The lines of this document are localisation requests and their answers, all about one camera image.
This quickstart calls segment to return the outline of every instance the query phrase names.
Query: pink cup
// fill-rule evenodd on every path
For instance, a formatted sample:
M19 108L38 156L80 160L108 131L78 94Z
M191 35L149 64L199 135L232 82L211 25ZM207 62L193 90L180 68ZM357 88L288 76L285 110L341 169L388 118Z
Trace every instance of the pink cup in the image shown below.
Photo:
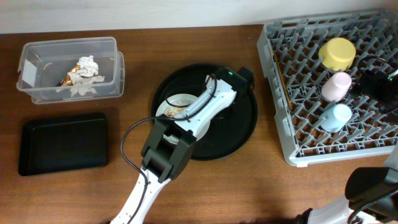
M328 101L340 101L347 94L351 86L351 77L345 72L335 73L322 86L322 95Z

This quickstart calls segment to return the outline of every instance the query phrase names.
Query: round black tray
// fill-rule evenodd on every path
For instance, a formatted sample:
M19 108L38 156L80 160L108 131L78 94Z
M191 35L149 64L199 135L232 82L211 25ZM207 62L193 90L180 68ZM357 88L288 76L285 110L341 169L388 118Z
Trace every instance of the round black tray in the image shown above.
M167 77L157 89L152 101L151 115L155 116L166 96L188 93L200 96L205 78L222 68L213 64L194 64L183 67ZM220 159L236 152L250 138L257 123L257 102L252 91L218 113L210 122L207 133L197 142L192 159L207 161Z

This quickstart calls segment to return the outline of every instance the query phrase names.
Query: wall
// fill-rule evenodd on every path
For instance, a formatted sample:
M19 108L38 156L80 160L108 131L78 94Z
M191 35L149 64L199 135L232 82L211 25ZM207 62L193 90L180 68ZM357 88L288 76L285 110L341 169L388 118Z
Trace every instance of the wall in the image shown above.
M0 0L0 33L260 24L391 0Z

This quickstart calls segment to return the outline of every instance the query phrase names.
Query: gray drying rack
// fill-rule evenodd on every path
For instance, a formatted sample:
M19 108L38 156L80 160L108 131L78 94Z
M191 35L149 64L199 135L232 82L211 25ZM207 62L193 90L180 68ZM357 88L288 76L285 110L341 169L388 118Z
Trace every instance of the gray drying rack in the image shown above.
M354 43L354 65L346 70L353 85L359 72L355 63L368 55L388 60L398 58L398 20L395 12L372 11L279 21L265 25L257 42L264 76L269 79L275 104L275 122L285 160L305 167L308 164L389 154L398 139L398 126L385 122L379 104L368 96L339 103L348 105L353 116L338 133L320 128L319 115L336 105L321 94L322 85L335 73L322 65L319 48L329 39L344 37ZM276 54L284 80L280 79ZM391 71L388 65L368 61L368 69ZM289 110L282 86L285 83L292 103Z

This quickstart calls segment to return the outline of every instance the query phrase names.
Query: wooden tabletop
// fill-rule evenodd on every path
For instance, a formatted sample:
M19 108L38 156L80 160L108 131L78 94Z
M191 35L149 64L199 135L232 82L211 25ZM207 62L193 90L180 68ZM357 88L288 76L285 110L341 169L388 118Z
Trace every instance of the wooden tabletop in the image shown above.
M0 222L104 223L116 216L138 173L119 152L121 136L150 115L152 97L173 71L200 62L242 66L255 73L258 121L251 139L235 154L209 162L190 161L161 191L147 223L249 223L293 218L344 194L357 167L381 166L386 156L289 166L283 158L275 108L256 48L262 26L106 30L0 35ZM121 98L35 105L16 89L22 47L28 42L115 37L124 54L126 84ZM105 167L21 177L17 172L21 129L36 118L101 111L109 125ZM126 154L139 164L151 124L128 137Z

